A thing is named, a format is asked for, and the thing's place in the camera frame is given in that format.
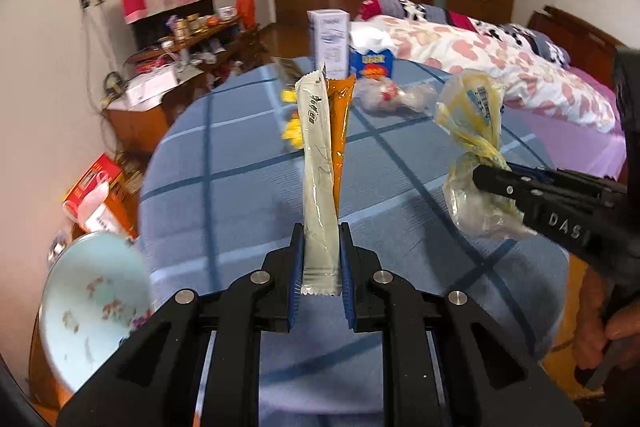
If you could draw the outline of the person right hand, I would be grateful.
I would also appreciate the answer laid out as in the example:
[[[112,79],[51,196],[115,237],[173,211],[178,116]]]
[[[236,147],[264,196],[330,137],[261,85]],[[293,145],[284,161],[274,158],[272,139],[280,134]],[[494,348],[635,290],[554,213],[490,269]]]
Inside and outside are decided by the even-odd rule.
[[[580,369],[595,369],[603,361],[603,350],[609,341],[631,338],[620,356],[620,367],[630,369],[639,364],[640,310],[635,301],[603,322],[605,281],[589,267],[579,291],[573,353]]]

